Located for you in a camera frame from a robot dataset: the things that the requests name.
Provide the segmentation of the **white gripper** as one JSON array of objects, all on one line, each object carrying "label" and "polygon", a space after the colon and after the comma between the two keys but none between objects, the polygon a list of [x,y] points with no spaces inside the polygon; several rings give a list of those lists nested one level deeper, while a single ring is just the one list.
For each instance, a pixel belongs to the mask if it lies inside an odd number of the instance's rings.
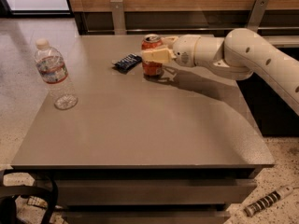
[{"label": "white gripper", "polygon": [[200,38],[200,35],[162,37],[165,46],[142,50],[141,56],[144,62],[170,63],[175,60],[180,66],[194,67],[194,53]]}]

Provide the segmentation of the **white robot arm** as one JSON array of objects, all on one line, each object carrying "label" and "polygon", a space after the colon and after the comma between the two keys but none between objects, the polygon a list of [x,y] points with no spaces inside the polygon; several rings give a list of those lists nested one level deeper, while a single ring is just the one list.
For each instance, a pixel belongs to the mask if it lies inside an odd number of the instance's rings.
[{"label": "white robot arm", "polygon": [[164,37],[160,46],[142,50],[141,56],[145,62],[205,67],[232,80],[257,74],[299,115],[299,61],[249,29],[234,29],[226,37]]}]

